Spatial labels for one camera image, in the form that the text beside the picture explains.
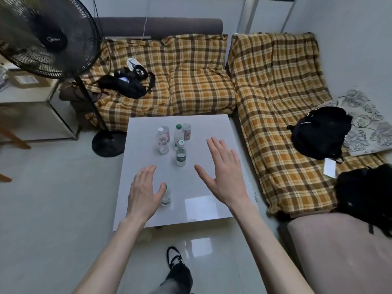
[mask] glossy table surface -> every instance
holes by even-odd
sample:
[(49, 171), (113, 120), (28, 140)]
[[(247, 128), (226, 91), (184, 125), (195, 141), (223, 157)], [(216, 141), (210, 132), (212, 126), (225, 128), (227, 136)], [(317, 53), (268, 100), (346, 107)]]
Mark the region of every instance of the glossy table surface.
[[(190, 140), (185, 142), (186, 164), (179, 167), (175, 161), (174, 129), (176, 124), (183, 123), (189, 123), (192, 132)], [(156, 141), (160, 126), (168, 126), (170, 130), (169, 153), (166, 155), (159, 153)], [(194, 164), (199, 164), (211, 177), (215, 177), (213, 159), (206, 143), (206, 139), (212, 136), (224, 139), (229, 148), (239, 153), (228, 115), (130, 118), (113, 231), (117, 230), (119, 222), (126, 215), (130, 184), (135, 174), (151, 164), (157, 165), (154, 192), (158, 191), (161, 182), (166, 182), (171, 188), (172, 203), (168, 207), (160, 206), (145, 227), (232, 217), (228, 208), (212, 195), (194, 169)], [(248, 195), (255, 202), (244, 168), (242, 172)]]

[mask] jeans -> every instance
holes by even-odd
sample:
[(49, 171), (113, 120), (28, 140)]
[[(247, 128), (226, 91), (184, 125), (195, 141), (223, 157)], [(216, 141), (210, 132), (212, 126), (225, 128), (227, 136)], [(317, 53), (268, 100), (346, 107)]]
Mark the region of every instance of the jeans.
[(193, 279), (188, 267), (178, 263), (173, 266), (166, 280), (150, 294), (190, 294)]

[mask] electric fan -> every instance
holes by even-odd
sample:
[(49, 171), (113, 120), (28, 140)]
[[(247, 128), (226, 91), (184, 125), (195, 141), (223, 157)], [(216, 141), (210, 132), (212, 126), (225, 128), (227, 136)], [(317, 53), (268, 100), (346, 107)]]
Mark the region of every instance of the electric fan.
[(126, 133), (109, 131), (80, 78), (99, 58), (102, 39), (79, 0), (0, 0), (0, 54), (42, 77), (74, 78), (101, 127), (93, 151), (115, 157), (124, 152)]

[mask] leg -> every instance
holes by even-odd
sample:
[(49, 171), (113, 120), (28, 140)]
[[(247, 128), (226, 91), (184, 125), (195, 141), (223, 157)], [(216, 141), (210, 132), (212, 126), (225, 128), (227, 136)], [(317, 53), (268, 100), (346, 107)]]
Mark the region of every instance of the leg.
[(30, 149), (30, 145), (25, 143), (22, 139), (17, 138), (11, 131), (2, 128), (0, 126), (0, 133), (3, 134), (5, 137), (8, 137), (13, 143), (15, 143), (18, 147), (23, 149)]
[(193, 279), (188, 267), (175, 247), (169, 247), (166, 252), (170, 272), (166, 280), (151, 294), (189, 294)]
[(12, 181), (11, 178), (9, 178), (9, 177), (7, 177), (7, 176), (5, 176), (5, 175), (2, 175), (2, 174), (0, 173), (0, 182), (9, 183), (9, 182), (11, 182), (11, 181)]

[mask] hand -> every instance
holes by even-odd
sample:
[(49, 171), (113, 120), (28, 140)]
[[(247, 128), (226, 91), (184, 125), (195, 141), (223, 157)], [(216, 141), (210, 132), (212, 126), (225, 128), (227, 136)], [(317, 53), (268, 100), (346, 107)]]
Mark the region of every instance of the hand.
[(215, 164), (213, 179), (200, 165), (195, 165), (199, 177), (220, 202), (230, 209), (248, 201), (245, 183), (242, 177), (241, 162), (234, 150), (228, 149), (225, 142), (215, 137), (207, 139), (207, 144)]
[(135, 216), (145, 222), (157, 211), (166, 192), (166, 183), (161, 183), (158, 193), (153, 193), (153, 176), (156, 165), (142, 168), (130, 185), (127, 216)]

